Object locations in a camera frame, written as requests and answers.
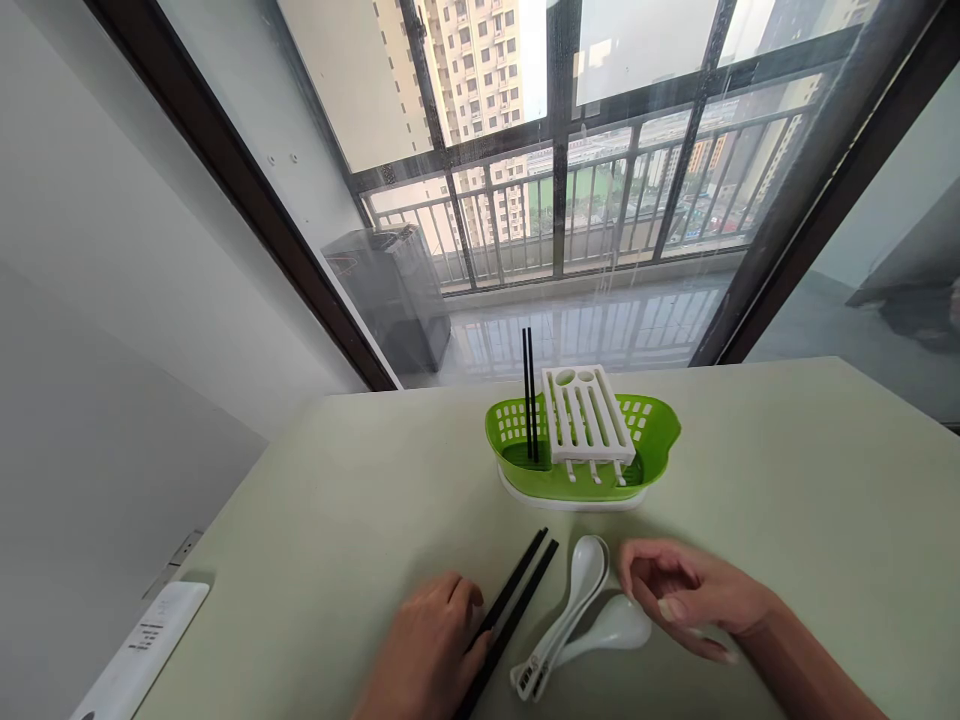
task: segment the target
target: green plastic basket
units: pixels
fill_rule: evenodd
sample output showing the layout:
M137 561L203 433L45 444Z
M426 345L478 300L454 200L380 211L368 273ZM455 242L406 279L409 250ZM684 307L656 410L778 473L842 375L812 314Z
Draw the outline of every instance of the green plastic basket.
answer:
M571 503L628 501L656 482L667 468L670 448L680 437L680 421L665 402L644 395L616 395L627 430L637 449L633 463L623 470L620 485L613 466L597 466L598 485L586 464L574 464L577 482L570 482L563 464L550 462L550 441L543 394L537 395L537 442L540 463L527 459L523 398L503 400L487 410L487 440L497 456L502 476L517 492L530 498Z

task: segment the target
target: dish drying rack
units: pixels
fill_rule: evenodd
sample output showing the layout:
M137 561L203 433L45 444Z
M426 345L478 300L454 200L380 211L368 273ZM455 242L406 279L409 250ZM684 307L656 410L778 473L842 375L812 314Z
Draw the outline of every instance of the dish drying rack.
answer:
M637 455L610 381L600 365L541 370L550 438L550 457L576 482L573 463L586 463L590 478L602 484L597 465L609 463L618 485L623 468Z

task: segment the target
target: sky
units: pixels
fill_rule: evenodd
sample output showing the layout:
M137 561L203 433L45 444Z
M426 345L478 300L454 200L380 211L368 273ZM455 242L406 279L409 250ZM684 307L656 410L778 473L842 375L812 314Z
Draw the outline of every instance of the sky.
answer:
M756 54L776 0L740 0L723 56ZM556 0L520 0L524 118L547 113L546 8ZM717 0L583 0L580 45L584 74L577 102L643 87L697 69Z

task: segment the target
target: right hand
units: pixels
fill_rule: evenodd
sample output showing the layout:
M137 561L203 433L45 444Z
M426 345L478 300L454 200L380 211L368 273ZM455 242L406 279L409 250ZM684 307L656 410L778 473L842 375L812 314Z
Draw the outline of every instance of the right hand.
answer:
M627 540L620 585L644 612L690 652L732 665L736 653L697 629L716 625L734 637L761 629L777 596L729 563L675 540Z

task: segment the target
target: white ceramic spoon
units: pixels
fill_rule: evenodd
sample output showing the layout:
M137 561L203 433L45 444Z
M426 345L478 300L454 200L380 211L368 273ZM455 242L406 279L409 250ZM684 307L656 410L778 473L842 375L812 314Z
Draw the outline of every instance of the white ceramic spoon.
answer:
M595 535L584 535L577 541L570 562L570 598L567 600L567 607L540 638L533 653L524 663L516 683L520 699L526 700L530 697L543 662L560 633L566 628L567 621L574 616L579 620L581 611L593 599L597 588L602 586L608 563L601 543L602 540Z
M564 646L567 644L567 640L570 639L570 635L580 622L580 618L583 617L583 614L587 611L587 608L590 607L590 604L597 598L597 595L599 595L606 586L607 578L610 577L610 548L607 547L607 543L602 537L598 535L593 535L591 537L596 538L597 542L600 544L600 548L603 550L603 572L598 578L597 584L594 587L593 592L587 598L586 602L580 606L579 610L577 610L577 612L568 619L566 625L560 629L560 634L556 637L551 644L550 649L547 651L547 656L544 659L543 666L540 668L540 677L537 678L533 685L534 702L540 701L540 697L547 688L547 682L550 679L550 675L553 673L553 669L556 667L557 658L563 651Z
M592 650L636 650L646 645L652 632L653 623L638 605L626 595L614 595L591 628L563 647L553 668L556 670ZM522 670L523 666L517 665L510 671L511 685L516 685Z

